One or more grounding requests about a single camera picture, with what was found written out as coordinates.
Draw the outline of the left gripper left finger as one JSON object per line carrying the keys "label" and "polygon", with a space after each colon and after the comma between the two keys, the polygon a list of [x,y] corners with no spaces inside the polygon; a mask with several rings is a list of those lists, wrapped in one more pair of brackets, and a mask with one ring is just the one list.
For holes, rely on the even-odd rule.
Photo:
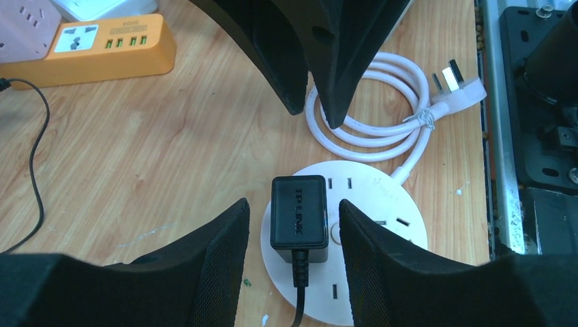
{"label": "left gripper left finger", "polygon": [[129,264],[62,253],[1,256],[2,326],[233,326],[249,238],[240,199]]}

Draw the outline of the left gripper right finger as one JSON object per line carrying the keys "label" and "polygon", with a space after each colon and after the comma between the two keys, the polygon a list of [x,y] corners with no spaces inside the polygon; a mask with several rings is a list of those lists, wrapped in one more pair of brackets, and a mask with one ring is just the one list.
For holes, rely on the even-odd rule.
{"label": "left gripper right finger", "polygon": [[577,256],[442,257],[339,203],[355,326],[576,326]]}

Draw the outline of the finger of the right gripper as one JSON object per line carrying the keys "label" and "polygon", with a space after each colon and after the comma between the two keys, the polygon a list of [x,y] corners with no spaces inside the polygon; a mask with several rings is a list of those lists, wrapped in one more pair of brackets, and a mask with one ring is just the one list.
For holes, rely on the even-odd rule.
{"label": "finger of the right gripper", "polygon": [[296,37],[295,63],[314,79],[331,129],[344,124],[354,92],[411,1],[274,1]]}
{"label": "finger of the right gripper", "polygon": [[273,1],[193,0],[260,70],[291,115],[302,113],[308,68],[301,43]]}

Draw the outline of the black plug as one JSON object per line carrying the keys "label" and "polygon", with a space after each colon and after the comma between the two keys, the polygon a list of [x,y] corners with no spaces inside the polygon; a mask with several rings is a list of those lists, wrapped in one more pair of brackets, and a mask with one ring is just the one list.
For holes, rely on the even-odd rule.
{"label": "black plug", "polygon": [[308,252],[310,263],[329,258],[326,179],[321,175],[278,176],[271,188],[270,245],[287,263]]}

